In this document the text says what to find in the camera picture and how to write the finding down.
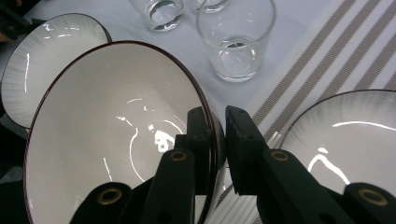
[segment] bowl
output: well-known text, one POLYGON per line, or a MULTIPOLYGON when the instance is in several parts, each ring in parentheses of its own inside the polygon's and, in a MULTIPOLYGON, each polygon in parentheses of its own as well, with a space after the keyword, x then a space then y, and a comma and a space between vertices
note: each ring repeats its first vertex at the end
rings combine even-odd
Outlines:
POLYGON ((3 74, 1 96, 8 116, 30 128, 52 81, 80 54, 110 42, 94 18, 65 14, 35 28, 15 49, 3 74))
MULTIPOLYGON (((25 197, 34 223, 69 223, 96 187, 120 182, 135 188, 153 177, 188 112, 200 106, 215 119, 192 74, 150 44, 119 41, 84 53, 57 76, 40 103, 28 138, 25 197)), ((196 197, 204 220, 223 175, 213 136, 210 189, 196 197)))
POLYGON ((396 195, 396 92, 335 95, 306 110, 281 144, 314 178, 338 193, 365 182, 396 195))

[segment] screw hole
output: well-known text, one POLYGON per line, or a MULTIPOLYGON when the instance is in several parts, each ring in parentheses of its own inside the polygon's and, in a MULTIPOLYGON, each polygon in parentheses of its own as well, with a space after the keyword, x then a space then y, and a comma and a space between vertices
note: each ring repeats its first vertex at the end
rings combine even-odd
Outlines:
POLYGON ((289 155, 281 151, 272 151, 271 156, 277 161, 287 161, 289 155))
POLYGON ((122 191, 117 188, 104 189, 97 197, 97 202, 102 205, 115 203, 122 196, 122 191))
POLYGON ((172 161, 184 161, 187 159, 187 154, 181 151, 177 151, 171 154, 172 161))
POLYGON ((372 189, 360 189, 358 193, 368 203, 378 206, 385 206, 388 204, 388 200, 384 197, 384 195, 372 189))

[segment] bowl rim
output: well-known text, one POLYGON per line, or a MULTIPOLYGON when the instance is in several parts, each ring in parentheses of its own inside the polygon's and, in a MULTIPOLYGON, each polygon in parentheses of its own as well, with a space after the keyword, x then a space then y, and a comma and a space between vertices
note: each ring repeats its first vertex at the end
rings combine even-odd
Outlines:
POLYGON ((112 47, 112 46, 117 46, 117 45, 125 45, 125 44, 143 46, 143 47, 146 47, 149 49, 154 49, 158 53, 161 53, 162 55, 166 56, 175 65, 177 65, 181 69, 181 71, 187 76, 187 78, 190 80, 192 86, 194 87, 196 93, 198 94, 198 97, 202 104, 202 108, 204 110, 207 125, 208 125, 210 131, 212 132, 212 136, 210 139, 211 148, 210 148, 209 187, 208 187, 207 194, 206 194, 204 208, 203 208, 203 211, 202 211, 202 213, 199 217, 199 220, 198 220, 198 223, 205 222, 205 220, 209 214, 209 211, 211 209, 211 205, 212 205, 211 203, 215 197, 216 182, 218 180, 218 173, 219 173, 219 164, 221 163, 222 159, 219 157, 219 153, 218 153, 220 148, 218 147, 218 144, 217 144, 218 134, 217 134, 217 130, 216 130, 216 120, 212 116, 211 110, 209 108, 209 103, 205 98, 204 92, 201 89, 201 87, 199 86, 196 79, 193 77, 192 73, 187 69, 187 67, 181 61, 179 61, 175 56, 173 56, 171 53, 169 53, 168 51, 161 49, 160 47, 154 46, 152 44, 142 42, 142 41, 121 40, 121 41, 110 42, 110 43, 95 47, 93 49, 90 49, 90 50, 84 52, 80 56, 78 56, 73 62, 71 62, 69 65, 67 65, 66 68, 53 80, 53 82, 50 84, 49 88, 47 89, 45 95, 43 96, 43 98, 40 101, 40 104, 37 108, 37 111, 35 112, 35 115, 34 115, 34 118, 32 121, 30 132, 28 134, 26 148, 25 148, 25 157, 24 157, 24 162, 23 162, 23 192, 24 192, 25 207, 26 207, 26 211, 27 211, 27 215, 29 217, 30 223, 34 223, 34 222, 33 222, 30 208, 29 208, 29 200, 28 200, 28 195, 27 195, 27 185, 26 185, 27 167, 26 167, 26 165, 27 165, 27 159, 28 159, 28 153, 29 153, 30 140, 32 138, 32 133, 35 129, 35 122, 36 122, 36 119, 39 114, 41 106, 45 103, 47 96, 49 95, 50 91, 55 86, 57 81, 75 63, 79 62, 81 59, 83 59, 87 55, 89 55, 99 49, 104 49, 106 47, 112 47))
MULTIPOLYGON (((46 20, 46 21, 44 21, 43 23, 49 22, 49 21, 53 21, 53 20, 57 20, 57 19, 59 19, 59 18, 61 18, 61 17, 69 17, 69 16, 76 16, 76 15, 84 16, 84 17, 86 17, 86 18, 89 18, 89 19, 91 19, 91 20, 97 22, 98 25, 100 25, 100 27, 101 27, 101 28, 104 30, 104 32, 105 32, 105 36, 106 36, 106 39, 107 39, 107 43, 111 43, 111 42, 112 42, 111 35, 110 35, 110 33, 108 32, 108 30, 106 29, 106 27, 105 27, 101 22, 99 22, 96 18, 94 18, 94 17, 92 17, 92 16, 90 16, 90 15, 83 14, 83 13, 66 13, 66 14, 62 14, 62 15, 53 17, 53 18, 51 18, 51 19, 49 19, 49 20, 46 20)), ((17 51, 21 50, 21 45, 24 43, 24 41, 26 41, 27 38, 29 38, 29 37, 31 37, 32 35, 34 35, 35 32, 37 32, 37 30, 40 29, 40 27, 41 27, 41 25, 37 26, 33 31, 31 31, 28 35, 26 35, 26 36, 23 38, 23 40, 18 44, 18 46, 13 50, 11 56, 10 56, 10 57, 8 58, 8 60, 7 60, 7 64, 6 64, 5 69, 4 69, 4 71, 3 71, 3 79, 4 79, 4 77, 5 77, 6 74, 7 74, 8 64, 10 63, 10 61, 11 61, 11 59, 12 59, 12 56, 13 56, 17 51)), ((9 117, 15 124, 17 124, 18 126, 20 126, 20 127, 22 127, 22 128, 25 128, 25 129, 29 129, 30 127, 25 127, 25 126, 19 124, 14 118, 12 118, 12 117, 10 116, 10 113, 9 113, 9 111, 7 112, 7 107, 6 107, 5 104, 4 104, 4 99, 5 99, 5 98, 4 98, 4 94, 3 94, 3 93, 4 93, 3 88, 0 89, 0 92, 1 92, 0 96, 1 96, 1 98, 2 98, 1 100, 2 100, 2 104, 3 104, 3 108, 4 108, 4 110, 6 111, 6 114, 8 115, 8 117, 9 117)))
POLYGON ((357 92, 367 92, 367 91, 382 91, 382 92, 393 92, 393 93, 396 93, 396 91, 394 91, 394 90, 367 89, 367 90, 344 91, 344 92, 340 92, 340 93, 337 93, 337 94, 335 94, 335 95, 332 95, 332 96, 323 98, 323 99, 317 101, 316 103, 314 103, 313 105, 309 106, 303 113, 301 113, 301 114, 297 117, 297 119, 295 119, 295 120, 293 121, 293 123, 292 123, 292 124, 288 127, 288 129, 285 131, 284 136, 282 137, 282 140, 281 140, 281 142, 280 142, 279 148, 282 148, 282 147, 283 147, 283 144, 285 143, 285 139, 286 139, 286 137, 288 136, 288 134, 290 133, 290 130, 293 128, 293 126, 294 126, 294 125, 295 125, 306 113, 308 113, 309 111, 311 111, 312 109, 314 109, 315 107, 317 107, 317 105, 324 104, 324 103, 326 103, 327 101, 329 101, 329 100, 331 100, 331 99, 333 99, 333 98, 340 97, 340 96, 343 96, 343 95, 348 95, 348 94, 357 93, 357 92))

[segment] white tablecloth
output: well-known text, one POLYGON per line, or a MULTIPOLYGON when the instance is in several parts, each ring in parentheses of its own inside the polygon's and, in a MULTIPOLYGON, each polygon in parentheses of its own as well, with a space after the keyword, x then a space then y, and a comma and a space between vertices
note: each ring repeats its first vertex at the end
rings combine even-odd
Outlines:
MULTIPOLYGON (((277 0, 276 25, 269 41, 263 68, 256 77, 244 83, 229 83, 215 75, 207 58, 204 43, 195 27, 196 13, 189 1, 185 0, 184 4, 185 16, 181 24, 175 30, 165 33, 150 31, 127 0, 42 0, 25 17, 28 20, 48 20, 66 13, 83 13, 101 22, 113 41, 139 40, 167 50, 192 72, 215 107, 213 110, 218 112, 219 118, 224 121, 225 106, 246 108, 255 93, 270 80, 275 68, 329 3, 325 0, 317 0, 314 3, 309 0, 277 0)), ((1 77, 17 44, 18 42, 13 42, 1 49, 1 77)))

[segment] drinking glass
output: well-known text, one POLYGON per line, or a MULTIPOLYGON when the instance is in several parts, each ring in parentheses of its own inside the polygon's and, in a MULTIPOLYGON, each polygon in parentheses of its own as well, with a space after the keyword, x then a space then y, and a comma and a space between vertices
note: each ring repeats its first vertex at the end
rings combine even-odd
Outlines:
MULTIPOLYGON (((205 10, 208 12, 218 12, 222 10, 229 0, 209 0, 205 3, 205 10)), ((204 0, 190 0, 192 6, 198 9, 204 0)))
POLYGON ((273 0, 229 0, 218 12, 198 10, 197 28, 210 62, 224 80, 246 81, 263 64, 264 52, 276 20, 273 0))
POLYGON ((183 18, 182 0, 128 0, 154 31, 172 30, 183 18))

